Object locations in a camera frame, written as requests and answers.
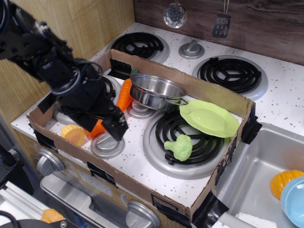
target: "cardboard box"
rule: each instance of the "cardboard box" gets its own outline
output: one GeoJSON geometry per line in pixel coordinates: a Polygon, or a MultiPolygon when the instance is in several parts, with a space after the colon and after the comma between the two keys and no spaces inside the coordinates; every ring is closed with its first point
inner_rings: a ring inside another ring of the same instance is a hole
{"type": "Polygon", "coordinates": [[[104,170],[115,179],[115,182],[117,184],[119,184],[132,194],[139,196],[141,199],[146,202],[149,202],[150,204],[152,204],[151,194],[153,194],[165,202],[170,202],[171,205],[174,205],[177,208],[179,213],[186,215],[187,217],[189,217],[189,220],[192,221],[193,214],[200,207],[208,193],[217,184],[217,181],[225,170],[225,166],[231,162],[232,153],[237,143],[240,141],[242,133],[251,129],[252,124],[250,124],[250,121],[248,120],[252,121],[252,117],[254,117],[255,103],[219,85],[194,78],[176,69],[172,69],[170,67],[151,62],[140,57],[130,56],[120,51],[109,50],[103,55],[97,57],[95,59],[95,62],[102,67],[103,71],[105,71],[111,68],[110,59],[115,59],[130,64],[132,66],[132,69],[138,69],[143,74],[163,77],[170,81],[173,81],[185,88],[188,92],[188,95],[198,98],[202,101],[214,103],[243,118],[238,132],[233,137],[229,147],[227,148],[225,154],[219,162],[219,165],[214,170],[211,178],[209,179],[208,184],[200,193],[199,197],[192,205],[192,207],[184,207],[183,205],[174,202],[168,197],[158,194],[157,192],[135,181],[131,177],[126,176],[121,171],[115,169],[114,167],[112,167],[105,161],[97,158],[93,154],[88,153],[86,150],[69,143],[57,134],[48,131],[45,126],[53,116],[52,107],[50,107],[45,113],[42,113],[42,111],[38,107],[33,110],[28,116],[31,127],[40,134],[54,141],[54,144],[57,149],[65,151],[66,153],[77,159],[82,160],[83,162],[93,163],[98,168],[104,170]]]}

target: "light green plate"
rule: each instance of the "light green plate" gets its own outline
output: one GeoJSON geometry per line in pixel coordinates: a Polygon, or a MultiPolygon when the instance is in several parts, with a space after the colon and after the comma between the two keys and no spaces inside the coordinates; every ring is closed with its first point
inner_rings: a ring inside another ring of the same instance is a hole
{"type": "Polygon", "coordinates": [[[239,128],[238,120],[226,109],[200,100],[180,105],[181,116],[192,127],[220,138],[233,137],[239,128]]]}

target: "metal sink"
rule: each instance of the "metal sink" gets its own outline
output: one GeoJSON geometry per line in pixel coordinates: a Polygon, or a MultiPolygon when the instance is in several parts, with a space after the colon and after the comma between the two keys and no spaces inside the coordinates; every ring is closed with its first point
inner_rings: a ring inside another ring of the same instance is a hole
{"type": "Polygon", "coordinates": [[[226,167],[216,196],[235,216],[245,214],[270,220],[278,228],[295,228],[281,209],[281,202],[271,192],[271,179],[286,170],[304,171],[304,137],[268,123],[254,141],[240,142],[232,164],[226,167]]]}

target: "dark wood backsplash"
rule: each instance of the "dark wood backsplash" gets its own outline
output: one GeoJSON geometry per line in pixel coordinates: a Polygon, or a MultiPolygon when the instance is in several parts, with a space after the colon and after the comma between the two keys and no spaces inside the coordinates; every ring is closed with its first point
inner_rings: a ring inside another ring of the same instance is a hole
{"type": "Polygon", "coordinates": [[[230,0],[227,14],[232,19],[226,39],[212,37],[224,0],[180,0],[188,20],[179,29],[169,28],[162,17],[173,2],[133,0],[135,21],[304,66],[304,0],[230,0]]]}

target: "orange carrot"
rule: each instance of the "orange carrot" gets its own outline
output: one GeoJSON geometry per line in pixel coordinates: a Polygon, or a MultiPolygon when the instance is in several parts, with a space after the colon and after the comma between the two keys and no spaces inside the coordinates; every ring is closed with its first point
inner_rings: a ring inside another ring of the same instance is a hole
{"type": "Polygon", "coordinates": [[[91,132],[85,130],[85,135],[87,136],[88,139],[92,139],[101,132],[105,131],[105,127],[102,125],[103,120],[98,120],[95,127],[91,132]]]}
{"type": "Polygon", "coordinates": [[[133,100],[130,96],[131,85],[131,79],[128,78],[123,82],[122,88],[120,89],[117,107],[119,107],[122,112],[127,109],[133,100]]]}

